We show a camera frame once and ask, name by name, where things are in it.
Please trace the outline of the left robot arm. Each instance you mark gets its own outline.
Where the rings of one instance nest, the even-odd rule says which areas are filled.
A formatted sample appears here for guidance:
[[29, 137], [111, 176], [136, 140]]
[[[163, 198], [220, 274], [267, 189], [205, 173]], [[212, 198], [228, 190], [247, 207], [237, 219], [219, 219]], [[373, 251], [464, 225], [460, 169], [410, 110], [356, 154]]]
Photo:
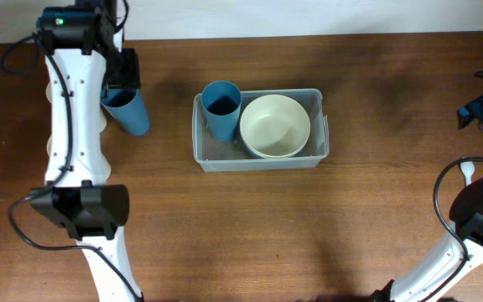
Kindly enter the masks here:
[[45, 8], [36, 44], [44, 51], [51, 92], [49, 163], [31, 206], [75, 240], [90, 267], [100, 300], [142, 301], [124, 242], [129, 193], [110, 185], [101, 151], [102, 107], [126, 97], [137, 105], [118, 121], [138, 135], [146, 111], [138, 90], [138, 57], [123, 47], [127, 18], [116, 1], [76, 1]]

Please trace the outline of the blue cup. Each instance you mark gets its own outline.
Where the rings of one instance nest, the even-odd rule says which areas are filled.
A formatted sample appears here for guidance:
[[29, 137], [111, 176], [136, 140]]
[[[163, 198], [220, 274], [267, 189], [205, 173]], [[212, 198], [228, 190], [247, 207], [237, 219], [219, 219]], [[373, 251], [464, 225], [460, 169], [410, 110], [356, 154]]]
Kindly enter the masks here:
[[229, 81], [211, 82], [202, 91], [201, 104], [211, 136], [221, 142], [232, 141], [241, 114], [242, 97], [238, 87]]
[[101, 104], [130, 135], [143, 136], [150, 120], [139, 89], [110, 89]]

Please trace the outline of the cream bowl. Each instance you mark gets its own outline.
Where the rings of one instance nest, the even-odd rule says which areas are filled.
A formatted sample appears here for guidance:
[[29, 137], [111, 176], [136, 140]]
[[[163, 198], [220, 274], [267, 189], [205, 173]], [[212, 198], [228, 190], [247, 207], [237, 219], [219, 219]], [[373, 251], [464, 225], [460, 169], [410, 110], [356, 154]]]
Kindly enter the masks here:
[[298, 154], [309, 141], [308, 137], [284, 135], [280, 138], [251, 137], [249, 141], [243, 140], [248, 153], [260, 159], [290, 158]]
[[240, 119], [241, 139], [280, 138], [284, 135], [310, 136], [309, 114], [293, 98], [283, 95], [260, 96], [250, 102]]

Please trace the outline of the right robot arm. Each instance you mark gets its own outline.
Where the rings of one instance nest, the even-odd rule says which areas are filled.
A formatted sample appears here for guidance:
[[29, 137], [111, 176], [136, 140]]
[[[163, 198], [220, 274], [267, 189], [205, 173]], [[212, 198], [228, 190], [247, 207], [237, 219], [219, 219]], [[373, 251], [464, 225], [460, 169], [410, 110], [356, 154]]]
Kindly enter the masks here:
[[[458, 128], [474, 120], [483, 129], [483, 95], [457, 111]], [[444, 295], [466, 274], [483, 264], [483, 177], [470, 182], [456, 196], [449, 217], [439, 207], [439, 188], [456, 166], [483, 163], [483, 157], [464, 157], [439, 174], [433, 192], [435, 214], [446, 230], [444, 237], [413, 270], [371, 294], [370, 301], [446, 301]]]

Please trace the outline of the blue cup back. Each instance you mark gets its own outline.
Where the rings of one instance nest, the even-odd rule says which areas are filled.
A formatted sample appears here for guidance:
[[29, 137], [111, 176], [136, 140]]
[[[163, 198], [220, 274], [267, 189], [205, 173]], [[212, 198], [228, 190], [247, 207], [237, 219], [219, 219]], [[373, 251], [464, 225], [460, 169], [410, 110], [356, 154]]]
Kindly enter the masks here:
[[101, 104], [130, 135], [143, 136], [150, 120], [139, 89], [110, 89]]

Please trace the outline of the blue cup front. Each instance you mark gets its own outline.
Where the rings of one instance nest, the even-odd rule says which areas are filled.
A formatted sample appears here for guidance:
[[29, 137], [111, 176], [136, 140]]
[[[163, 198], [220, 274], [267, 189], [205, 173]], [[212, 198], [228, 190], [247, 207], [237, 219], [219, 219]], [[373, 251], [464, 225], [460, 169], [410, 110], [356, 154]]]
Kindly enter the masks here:
[[202, 91], [201, 104], [211, 136], [221, 142], [232, 141], [241, 114], [242, 97], [238, 87], [229, 81], [211, 82]]

